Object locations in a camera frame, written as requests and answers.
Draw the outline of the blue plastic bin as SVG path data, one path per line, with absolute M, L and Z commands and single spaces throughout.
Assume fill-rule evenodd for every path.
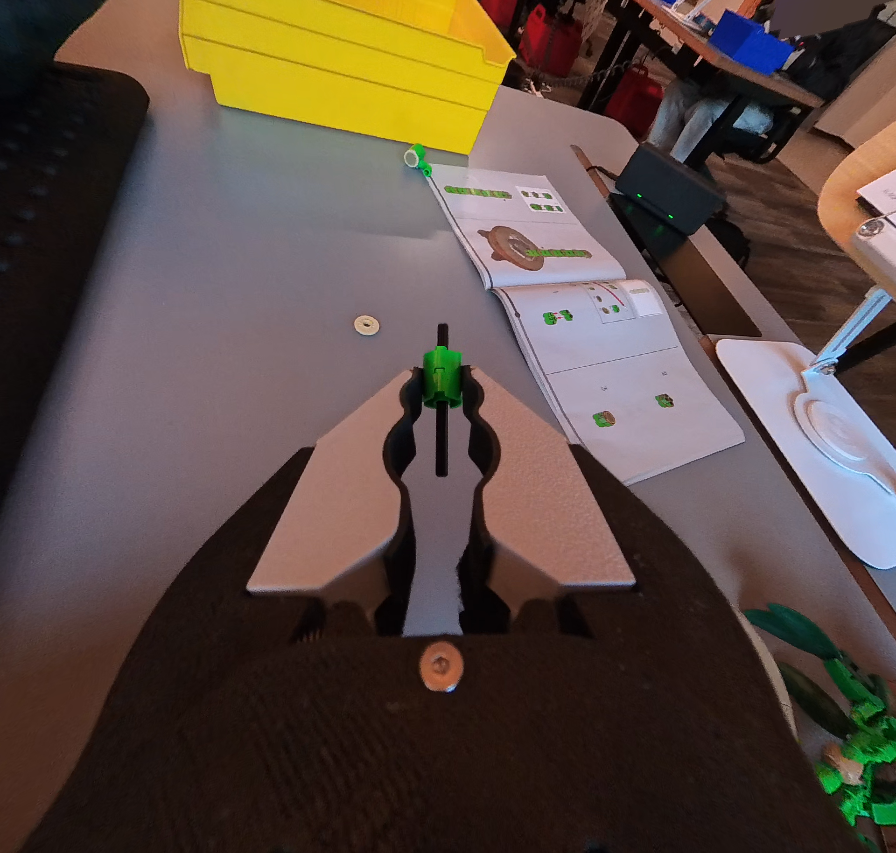
M 731 10 L 725 10 L 709 41 L 734 62 L 761 75 L 782 69 L 795 51 L 789 41 L 779 40 L 759 23 Z

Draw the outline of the grey desk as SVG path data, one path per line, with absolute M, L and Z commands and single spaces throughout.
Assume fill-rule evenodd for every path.
M 108 0 L 67 62 L 134 77 L 150 114 L 91 286 L 6 498 L 2 851 L 67 780 L 143 623 L 173 579 L 297 450 L 451 345 L 556 426 L 401 144 L 221 108 L 185 68 L 178 0 Z M 649 274 L 580 166 L 627 161 L 609 120 L 502 88 L 471 164 L 546 175 L 633 277 Z M 894 639 L 679 315 L 689 358 L 745 444 L 633 487 L 742 608 L 788 604 L 894 678 Z M 477 471 L 432 414 L 405 481 L 420 573 L 408 631 L 457 628 L 448 583 Z

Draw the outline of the black device with green lights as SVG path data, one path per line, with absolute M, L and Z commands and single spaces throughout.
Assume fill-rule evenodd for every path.
M 642 142 L 614 180 L 616 191 L 687 236 L 727 204 L 710 178 Z

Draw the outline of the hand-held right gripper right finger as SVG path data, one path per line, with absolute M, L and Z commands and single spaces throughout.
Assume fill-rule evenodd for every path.
M 481 473 L 458 565 L 464 633 L 505 633 L 530 601 L 632 589 L 566 438 L 476 367 L 462 368 L 462 408 Z

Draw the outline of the printed instruction sheet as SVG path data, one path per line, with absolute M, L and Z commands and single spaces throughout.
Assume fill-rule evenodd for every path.
M 882 217 L 895 213 L 896 171 L 892 170 L 857 189 L 857 203 L 870 216 Z

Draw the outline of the green round stalk segment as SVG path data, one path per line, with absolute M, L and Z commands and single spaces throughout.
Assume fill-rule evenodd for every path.
M 462 405 L 462 359 L 459 351 L 443 345 L 423 356 L 422 403 L 429 409 L 446 404 L 449 409 Z

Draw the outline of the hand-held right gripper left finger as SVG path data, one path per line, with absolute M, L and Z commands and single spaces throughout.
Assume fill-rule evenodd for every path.
M 403 370 L 318 439 L 248 593 L 350 602 L 378 633 L 403 631 L 416 540 L 402 475 L 421 410 L 422 370 Z

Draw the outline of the light wooden board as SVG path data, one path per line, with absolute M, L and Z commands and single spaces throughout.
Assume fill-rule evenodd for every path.
M 853 235 L 868 219 L 857 204 L 857 190 L 895 169 L 895 124 L 879 131 L 835 168 L 817 203 L 827 235 L 877 286 L 895 298 L 894 268 L 883 268 L 861 252 Z

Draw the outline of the open instruction booklet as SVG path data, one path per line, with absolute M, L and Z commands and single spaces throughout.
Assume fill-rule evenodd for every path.
M 433 164 L 428 182 L 571 443 L 630 485 L 745 442 L 652 283 L 545 176 Z

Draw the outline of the long wooden table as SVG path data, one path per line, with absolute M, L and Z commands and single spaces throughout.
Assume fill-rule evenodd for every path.
M 699 31 L 672 15 L 658 0 L 609 0 L 615 26 L 599 58 L 600 68 L 627 60 L 643 46 L 680 78 L 688 78 L 696 66 L 708 65 L 732 79 L 733 92 L 771 106 L 805 110 L 821 108 L 823 100 L 782 75 L 762 75 L 736 63 L 711 45 Z

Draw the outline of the black axle rod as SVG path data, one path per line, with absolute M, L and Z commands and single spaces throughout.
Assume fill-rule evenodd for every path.
M 447 348 L 449 345 L 449 326 L 445 322 L 438 324 L 437 347 Z M 435 475 L 446 478 L 449 472 L 449 411 L 450 405 L 446 400 L 440 400 L 435 405 Z

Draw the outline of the green toy bamboo leaves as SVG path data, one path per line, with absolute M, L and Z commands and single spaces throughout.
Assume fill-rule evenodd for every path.
M 769 603 L 765 609 L 746 610 L 744 616 L 754 627 L 822 662 L 847 709 L 799 669 L 778 662 L 791 701 L 833 737 L 813 764 L 815 776 L 868 851 L 880 848 L 862 833 L 865 823 L 876 827 L 886 851 L 894 851 L 895 706 L 890 684 L 860 668 L 796 610 Z

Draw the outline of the yellow plastic bin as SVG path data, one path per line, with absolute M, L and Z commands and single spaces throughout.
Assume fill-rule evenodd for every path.
M 472 74 L 514 58 L 477 0 L 181 0 L 180 30 L 283 57 L 298 53 L 287 33 L 313 32 Z
M 460 154 L 472 150 L 491 107 L 490 102 L 483 108 L 464 106 L 336 75 L 210 78 L 224 106 Z
M 207 0 L 185 0 L 181 31 L 190 64 L 208 75 L 218 102 L 237 106 L 288 88 L 288 72 L 314 70 L 326 82 L 366 83 L 487 108 L 511 55 L 491 62 L 483 48 L 403 26 L 389 26 L 383 44 L 371 33 L 316 30 L 309 20 L 277 21 Z
M 476 136 L 497 94 L 463 105 L 186 36 L 185 62 L 209 75 L 220 105 L 394 141 L 426 142 L 437 127 Z

